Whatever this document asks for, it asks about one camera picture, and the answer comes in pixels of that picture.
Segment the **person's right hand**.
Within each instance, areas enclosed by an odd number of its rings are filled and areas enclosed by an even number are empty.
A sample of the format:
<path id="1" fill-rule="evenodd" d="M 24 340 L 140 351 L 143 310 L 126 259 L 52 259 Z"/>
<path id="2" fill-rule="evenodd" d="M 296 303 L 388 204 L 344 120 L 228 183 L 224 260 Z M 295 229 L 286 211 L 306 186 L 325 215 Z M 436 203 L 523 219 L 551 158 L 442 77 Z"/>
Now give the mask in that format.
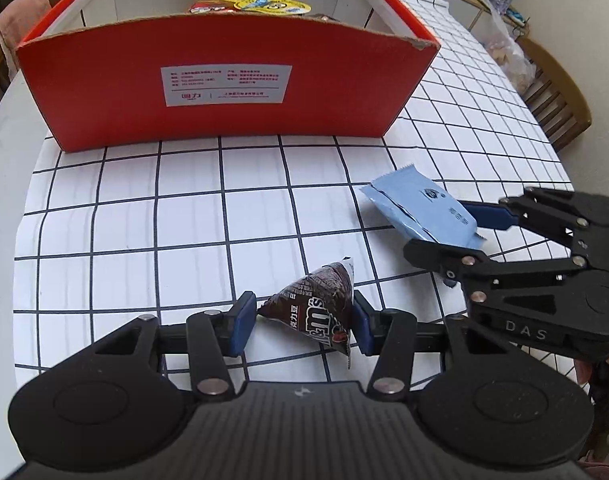
<path id="1" fill-rule="evenodd" d="M 584 360 L 574 360 L 576 382 L 586 394 L 590 394 L 589 382 L 592 375 L 592 364 Z"/>

